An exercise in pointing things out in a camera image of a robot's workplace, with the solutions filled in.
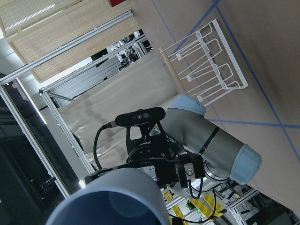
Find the blue joint cap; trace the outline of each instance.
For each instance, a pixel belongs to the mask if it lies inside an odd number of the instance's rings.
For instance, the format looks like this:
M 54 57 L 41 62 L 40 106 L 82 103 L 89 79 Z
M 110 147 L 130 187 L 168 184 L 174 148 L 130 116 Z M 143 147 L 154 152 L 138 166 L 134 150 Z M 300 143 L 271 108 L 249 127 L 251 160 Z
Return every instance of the blue joint cap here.
M 205 107 L 194 98 L 188 95 L 179 95 L 169 106 L 169 109 L 183 109 L 204 116 L 206 113 Z
M 234 160 L 230 172 L 230 179 L 239 184 L 247 184 L 253 179 L 261 164 L 261 155 L 247 144 L 244 144 Z

